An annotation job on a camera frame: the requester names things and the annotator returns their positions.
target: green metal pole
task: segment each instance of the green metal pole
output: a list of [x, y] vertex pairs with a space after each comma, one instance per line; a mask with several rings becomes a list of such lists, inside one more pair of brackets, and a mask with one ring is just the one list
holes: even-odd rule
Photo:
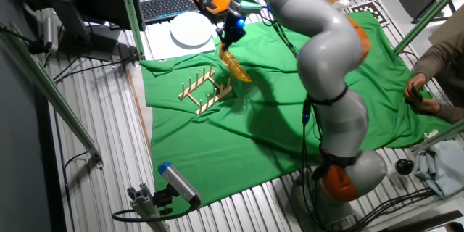
[[144, 46], [142, 44], [142, 37], [140, 37], [140, 28], [138, 27], [136, 8], [134, 7], [133, 0], [124, 1], [130, 22], [130, 29], [132, 29], [133, 38], [136, 41], [137, 54], [140, 59], [145, 59]]
[[418, 22], [417, 25], [400, 41], [397, 47], [394, 48], [394, 53], [399, 54], [402, 52], [408, 44], [410, 44], [414, 38], [422, 32], [422, 30], [432, 21], [435, 16], [443, 10], [443, 8], [450, 2], [451, 0], [438, 0], [432, 8], [423, 16], [422, 19]]
[[464, 131], [464, 120], [461, 120], [457, 123], [455, 123], [453, 126], [451, 126], [449, 129], [436, 134], [432, 138], [430, 138], [427, 141], [422, 142], [421, 144], [418, 144], [417, 146], [413, 147], [411, 149], [411, 152], [414, 154], [417, 154], [418, 152], [421, 152], [423, 150], [426, 150], [433, 146], [434, 144], [439, 143], [440, 141], [444, 141], [445, 139], [456, 135], [460, 133], [461, 131]]
[[[9, 29], [16, 33], [20, 33], [16, 26], [11, 25]], [[97, 166], [103, 167], [102, 153], [96, 146], [87, 130], [84, 128], [78, 117], [74, 114], [70, 105], [66, 102], [65, 98], [58, 91], [57, 86], [49, 75], [45, 72], [44, 66], [36, 59], [35, 56], [29, 53], [27, 46], [24, 42], [16, 36], [8, 33], [0, 33], [0, 40], [5, 43], [12, 54], [22, 65], [29, 78], [41, 90], [41, 93], [49, 100], [51, 105], [59, 113], [62, 119], [70, 127], [71, 131], [90, 152], [95, 159]]]

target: keyboard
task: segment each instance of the keyboard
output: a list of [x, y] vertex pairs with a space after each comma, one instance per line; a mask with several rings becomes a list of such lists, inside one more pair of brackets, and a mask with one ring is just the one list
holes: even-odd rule
[[197, 12], [194, 0], [151, 0], [141, 2], [145, 24], [174, 19], [184, 12]]

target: slotted metal surface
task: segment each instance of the slotted metal surface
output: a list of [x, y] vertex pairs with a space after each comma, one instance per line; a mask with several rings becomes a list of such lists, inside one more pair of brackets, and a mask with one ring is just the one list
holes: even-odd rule
[[[354, 4], [362, 0], [350, 1]], [[261, 18], [253, 14], [247, 23], [258, 21], [261, 21]], [[148, 41], [149, 35], [156, 33], [156, 26], [147, 26], [146, 31], [142, 33], [148, 60], [156, 57], [156, 54], [151, 52]], [[392, 47], [402, 38], [394, 21], [384, 28], [384, 32]], [[125, 47], [127, 45], [134, 46], [130, 31], [121, 33], [119, 54], [114, 55], [112, 61], [119, 61], [131, 55]], [[407, 47], [406, 51], [414, 53], [410, 47]], [[400, 54], [400, 57], [409, 68], [417, 61], [416, 57], [409, 54]], [[50, 76], [58, 75], [73, 60], [72, 57], [60, 57], [58, 61], [53, 61], [47, 67]], [[67, 69], [67, 72], [107, 64], [107, 62], [79, 58]], [[137, 65], [137, 62], [129, 62], [124, 65], [116, 64], [89, 70], [68, 77], [58, 84], [59, 90], [73, 111], [92, 138], [100, 145], [104, 159], [104, 168], [101, 170], [89, 164], [88, 155], [79, 157], [69, 164], [66, 176], [70, 190], [70, 205], [66, 200], [63, 171], [59, 170], [68, 231], [151, 230], [145, 223], [121, 223], [111, 219], [112, 212], [130, 208], [126, 194], [128, 187], [146, 183], [154, 191], [151, 155], [144, 139], [136, 103], [125, 73], [126, 67]], [[440, 102], [448, 102], [434, 80], [428, 83], [427, 87]], [[60, 117], [57, 118], [59, 132], [57, 131], [52, 108], [50, 116], [53, 123], [57, 161], [60, 165], [76, 154], [84, 152], [85, 149]], [[407, 150], [404, 149], [380, 149], [379, 153], [388, 164], [400, 158], [410, 158]], [[276, 178], [203, 207], [188, 216], [168, 221], [167, 224], [171, 231], [316, 231], [304, 212], [290, 198], [291, 187], [298, 175], [299, 173], [295, 172]], [[403, 181], [391, 181], [385, 178], [374, 191], [352, 203], [357, 214], [356, 217], [346, 221], [347, 225], [353, 225], [356, 220], [385, 200], [424, 187], [424, 183], [412, 175], [407, 176]], [[380, 217], [372, 223], [372, 225], [377, 225], [372, 228], [372, 231], [386, 227], [389, 220], [393, 218], [397, 222], [401, 220], [400, 217], [407, 218], [408, 212], [424, 210], [425, 204], [428, 207], [433, 206], [432, 201], [435, 202], [436, 199], [429, 199], [421, 202], [422, 205], [416, 204], [414, 207]]]

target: yellow object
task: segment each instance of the yellow object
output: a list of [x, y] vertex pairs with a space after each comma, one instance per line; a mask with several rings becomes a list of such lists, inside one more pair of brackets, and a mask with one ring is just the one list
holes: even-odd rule
[[245, 83], [252, 82], [252, 79], [247, 75], [244, 68], [240, 66], [235, 56], [229, 50], [223, 51], [222, 43], [219, 45], [219, 58], [237, 80], [244, 81]]

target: green tablecloth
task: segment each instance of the green tablecloth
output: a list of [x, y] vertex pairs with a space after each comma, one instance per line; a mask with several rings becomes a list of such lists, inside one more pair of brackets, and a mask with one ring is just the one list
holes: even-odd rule
[[[442, 131], [447, 123], [415, 114], [405, 103], [403, 88], [411, 73], [398, 58], [377, 21], [368, 12], [351, 14], [371, 40], [364, 63], [346, 76], [368, 107], [369, 129], [362, 149], [402, 147], [422, 139], [424, 132]], [[157, 189], [166, 181], [157, 166], [172, 164], [210, 204], [231, 194], [291, 173], [301, 167], [302, 103], [306, 96], [297, 74], [297, 61], [272, 28], [261, 23], [245, 27], [247, 34], [231, 52], [248, 72], [252, 84], [233, 80], [233, 91], [200, 116], [190, 99], [180, 101], [181, 83], [213, 69], [218, 83], [227, 83], [229, 72], [217, 53], [195, 54], [165, 62], [141, 64], [147, 106], [153, 107], [152, 162]], [[308, 37], [286, 31], [296, 47]], [[206, 101], [213, 85], [206, 82], [193, 93]], [[308, 153], [318, 153], [313, 122], [307, 128]], [[175, 199], [174, 212], [188, 208]]]

